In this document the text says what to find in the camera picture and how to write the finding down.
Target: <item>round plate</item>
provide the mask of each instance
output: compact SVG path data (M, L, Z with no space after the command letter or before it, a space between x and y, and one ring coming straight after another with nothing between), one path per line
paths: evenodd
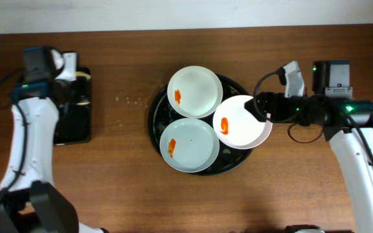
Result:
M218 138L226 145L236 149L249 149L260 145L269 136L273 124L259 122L245 110L244 103L252 96L239 95L222 102L214 113L212 125ZM222 133L221 121L227 119L228 134Z
M223 87L223 100L226 100L232 96L240 94L249 94L243 87L238 83L232 81L231 79L217 74L218 78L221 81ZM169 104L168 97L166 95L167 87L163 87L156 95L153 100L148 115L148 131L149 137L154 146L156 152L161 155L161 150L159 148L159 142L161 135L165 128L169 126L175 120L184 118L184 116L177 113L172 106ZM212 125L212 117L214 114L211 114L205 118L201 118L204 122ZM253 149L248 150L238 150L230 146L225 145L223 142L220 142L220 152L218 152L217 159L209 166L207 169L190 173L192 175L217 175L227 171L232 170L233 168L240 165L248 156L251 154Z
M175 142L172 157L170 142ZM217 158L220 142L213 128L202 120L183 118L163 131L159 143L163 159L181 172L200 172Z
M168 99L179 114L203 118L213 113L223 98L223 88L217 75L207 68L189 66L177 71L168 84Z

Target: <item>wooden tabletop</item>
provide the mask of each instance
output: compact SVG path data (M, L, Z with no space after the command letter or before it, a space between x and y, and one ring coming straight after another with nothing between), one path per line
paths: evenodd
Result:
M252 92L264 74L295 60L312 94L314 61L350 60L354 97L373 101L373 25L0 35L0 79L23 66L21 50L35 45L75 50L93 73L91 142L53 151L55 185L81 222L131 233L261 232L295 224L353 228L343 176L324 139L297 144L287 136L287 124L275 124L239 167L198 177L158 156L146 118L157 91L189 65ZM261 91L284 92L284 86L272 78ZM294 134L307 140L318 132L312 126ZM0 110L0 180L11 137L11 113Z

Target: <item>orange food residue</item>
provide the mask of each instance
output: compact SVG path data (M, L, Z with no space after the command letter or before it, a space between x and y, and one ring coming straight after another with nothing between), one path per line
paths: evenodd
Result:
M181 104L181 92L179 90L175 91L175 101L179 104Z
M175 149L176 141L175 139L171 139L168 145L168 152L171 155L171 158L174 158L174 149Z
M228 134L228 119L226 117L221 119L221 128L223 131L221 131L222 134L227 135Z

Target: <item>white backdrop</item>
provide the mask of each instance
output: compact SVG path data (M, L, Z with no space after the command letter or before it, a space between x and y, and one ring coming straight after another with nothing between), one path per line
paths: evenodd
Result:
M373 0L0 0L0 33L373 23Z

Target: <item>round black tray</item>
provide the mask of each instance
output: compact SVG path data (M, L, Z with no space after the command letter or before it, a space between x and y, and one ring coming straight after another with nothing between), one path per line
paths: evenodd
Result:
M231 79L217 74L223 86L223 100L226 100L232 96L249 93L241 87L238 83L232 81ZM149 116L148 116L148 130L150 140L153 146L160 156L161 150L159 149L159 141L161 135L165 128L169 126L172 122L185 118L185 116L177 113L174 108L169 104L168 97L166 95L166 90L168 86L162 88L159 94L155 97L150 106ZM212 118L214 113L200 118L200 120L205 121L210 126L212 126ZM193 175L216 175L227 172L238 165L240 165L253 151L253 149L248 150L237 150L225 145L220 141L220 152L218 152L217 159L209 166L207 169L191 173Z

